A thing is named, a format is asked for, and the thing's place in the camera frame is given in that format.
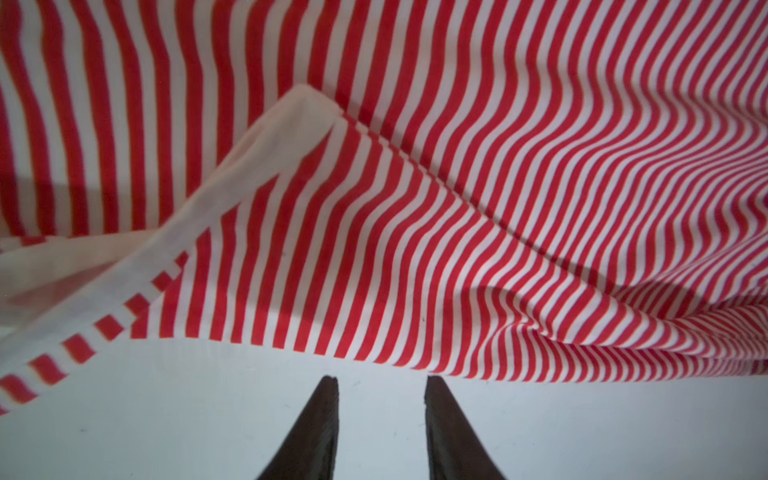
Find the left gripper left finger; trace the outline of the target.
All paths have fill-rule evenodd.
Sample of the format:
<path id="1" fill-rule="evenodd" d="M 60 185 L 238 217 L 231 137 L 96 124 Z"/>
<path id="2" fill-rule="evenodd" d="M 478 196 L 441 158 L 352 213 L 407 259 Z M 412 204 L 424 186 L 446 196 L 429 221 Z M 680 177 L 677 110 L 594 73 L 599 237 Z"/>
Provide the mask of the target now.
<path id="1" fill-rule="evenodd" d="M 324 376 L 259 479 L 332 479 L 338 434 L 338 381 Z"/>

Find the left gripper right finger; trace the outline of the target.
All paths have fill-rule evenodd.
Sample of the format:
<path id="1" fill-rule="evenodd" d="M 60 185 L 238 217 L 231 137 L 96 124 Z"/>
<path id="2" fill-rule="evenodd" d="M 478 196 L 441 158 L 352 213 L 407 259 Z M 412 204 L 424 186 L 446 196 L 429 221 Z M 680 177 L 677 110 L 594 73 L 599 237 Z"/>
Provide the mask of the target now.
<path id="1" fill-rule="evenodd" d="M 504 479 L 443 378 L 427 379 L 424 401 L 430 479 Z"/>

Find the red white striped tank top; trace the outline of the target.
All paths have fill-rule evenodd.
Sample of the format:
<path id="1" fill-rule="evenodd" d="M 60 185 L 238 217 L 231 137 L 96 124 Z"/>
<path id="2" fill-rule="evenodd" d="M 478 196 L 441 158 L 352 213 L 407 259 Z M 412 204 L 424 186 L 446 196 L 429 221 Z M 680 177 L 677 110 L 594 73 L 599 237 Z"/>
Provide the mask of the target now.
<path id="1" fill-rule="evenodd" d="M 767 371 L 763 1 L 5 1 L 1 410 L 112 342 Z"/>

